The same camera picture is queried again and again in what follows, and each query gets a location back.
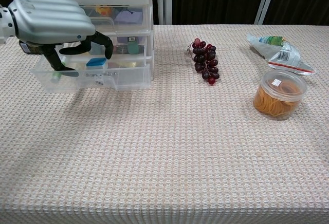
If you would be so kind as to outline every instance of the table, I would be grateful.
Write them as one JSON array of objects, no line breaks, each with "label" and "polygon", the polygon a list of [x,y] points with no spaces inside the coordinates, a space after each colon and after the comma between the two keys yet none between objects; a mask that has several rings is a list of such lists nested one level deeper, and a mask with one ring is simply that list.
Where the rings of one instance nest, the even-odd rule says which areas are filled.
[{"label": "table", "polygon": [[[319,73],[294,115],[252,106],[283,35]],[[185,50],[218,48],[209,86]],[[329,27],[155,26],[152,88],[45,94],[38,56],[0,46],[0,223],[327,223]]]}]

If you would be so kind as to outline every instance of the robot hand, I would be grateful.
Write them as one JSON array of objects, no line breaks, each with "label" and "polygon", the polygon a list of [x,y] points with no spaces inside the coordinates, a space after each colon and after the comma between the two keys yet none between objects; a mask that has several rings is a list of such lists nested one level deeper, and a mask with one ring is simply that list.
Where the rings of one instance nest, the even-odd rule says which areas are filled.
[{"label": "robot hand", "polygon": [[70,0],[14,0],[8,8],[0,6],[0,44],[9,36],[39,47],[55,71],[67,71],[62,74],[70,77],[79,74],[62,64],[56,45],[80,41],[77,47],[62,48],[60,53],[81,54],[90,51],[94,42],[105,46],[107,59],[113,53],[110,38],[97,32],[84,10]]}]

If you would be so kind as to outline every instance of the snack bag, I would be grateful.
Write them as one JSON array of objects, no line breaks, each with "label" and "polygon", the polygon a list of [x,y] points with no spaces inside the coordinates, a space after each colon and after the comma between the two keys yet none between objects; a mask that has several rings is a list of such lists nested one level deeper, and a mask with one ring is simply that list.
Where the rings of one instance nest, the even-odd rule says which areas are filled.
[{"label": "snack bag", "polygon": [[250,34],[247,40],[265,58],[274,69],[286,70],[299,75],[313,75],[316,71],[301,61],[299,51],[285,41],[282,36],[262,36],[257,38]]}]

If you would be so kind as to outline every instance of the jar lid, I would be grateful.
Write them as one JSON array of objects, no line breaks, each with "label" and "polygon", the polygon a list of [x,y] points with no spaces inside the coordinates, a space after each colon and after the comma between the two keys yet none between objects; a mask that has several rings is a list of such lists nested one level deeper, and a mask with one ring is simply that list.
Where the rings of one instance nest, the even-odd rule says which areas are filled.
[{"label": "jar lid", "polygon": [[265,73],[261,80],[261,87],[264,91],[280,101],[300,101],[307,91],[307,85],[303,79],[296,74],[272,70]]}]

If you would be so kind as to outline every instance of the clear plastic jar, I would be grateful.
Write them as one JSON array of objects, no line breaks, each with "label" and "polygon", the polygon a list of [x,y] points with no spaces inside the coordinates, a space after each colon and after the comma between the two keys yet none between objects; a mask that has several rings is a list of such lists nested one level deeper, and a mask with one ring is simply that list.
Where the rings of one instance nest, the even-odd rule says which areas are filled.
[{"label": "clear plastic jar", "polygon": [[296,74],[272,70],[263,76],[253,105],[276,119],[287,119],[294,112],[307,91],[306,83]]}]

